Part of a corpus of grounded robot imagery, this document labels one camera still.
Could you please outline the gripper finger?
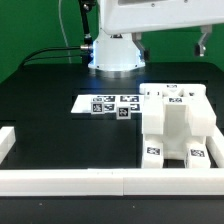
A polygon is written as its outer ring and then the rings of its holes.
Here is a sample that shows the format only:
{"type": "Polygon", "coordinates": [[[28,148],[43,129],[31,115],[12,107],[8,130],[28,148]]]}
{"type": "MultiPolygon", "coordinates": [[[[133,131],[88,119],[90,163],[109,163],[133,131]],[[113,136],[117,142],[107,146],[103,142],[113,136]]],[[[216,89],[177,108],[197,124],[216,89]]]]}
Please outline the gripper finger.
{"type": "Polygon", "coordinates": [[[195,55],[204,56],[206,52],[206,43],[212,34],[212,26],[204,25],[201,27],[201,37],[195,45],[195,55]]]}
{"type": "Polygon", "coordinates": [[[143,61],[148,61],[149,60],[149,50],[146,49],[143,44],[141,43],[142,39],[142,34],[141,33],[133,33],[132,34],[132,41],[140,51],[140,59],[143,61]]]}

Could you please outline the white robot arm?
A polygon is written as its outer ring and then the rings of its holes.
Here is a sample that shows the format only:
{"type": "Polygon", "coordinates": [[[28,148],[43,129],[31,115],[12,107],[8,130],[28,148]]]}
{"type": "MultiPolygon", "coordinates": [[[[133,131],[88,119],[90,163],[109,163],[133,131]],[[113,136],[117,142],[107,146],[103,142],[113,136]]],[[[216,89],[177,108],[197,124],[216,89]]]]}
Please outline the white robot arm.
{"type": "Polygon", "coordinates": [[[81,0],[98,6],[99,34],[91,45],[91,69],[130,71],[145,66],[141,34],[201,28],[196,53],[202,56],[214,24],[224,23],[224,0],[81,0]]]}

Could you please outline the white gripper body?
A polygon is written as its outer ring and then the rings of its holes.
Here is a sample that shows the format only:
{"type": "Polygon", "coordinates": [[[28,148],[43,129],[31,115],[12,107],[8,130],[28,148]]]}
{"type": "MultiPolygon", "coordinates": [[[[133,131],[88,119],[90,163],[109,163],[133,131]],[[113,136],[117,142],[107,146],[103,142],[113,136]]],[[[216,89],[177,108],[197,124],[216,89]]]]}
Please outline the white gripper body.
{"type": "Polygon", "coordinates": [[[107,34],[224,23],[224,0],[98,0],[107,34]]]}

